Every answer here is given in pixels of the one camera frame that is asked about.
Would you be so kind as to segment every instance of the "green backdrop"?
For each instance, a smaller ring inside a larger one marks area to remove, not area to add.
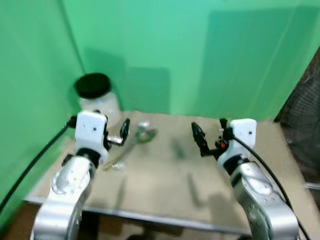
[[[319,10],[318,0],[2,0],[0,199],[79,110],[83,73],[110,76],[123,110],[275,117],[319,47]]]
[[[65,0],[86,72],[122,107],[274,117],[320,44],[318,0]]]
[[[0,41],[2,200],[77,110],[72,84],[83,70],[57,0],[0,1]],[[23,181],[0,215],[2,224],[60,150],[57,144]]]

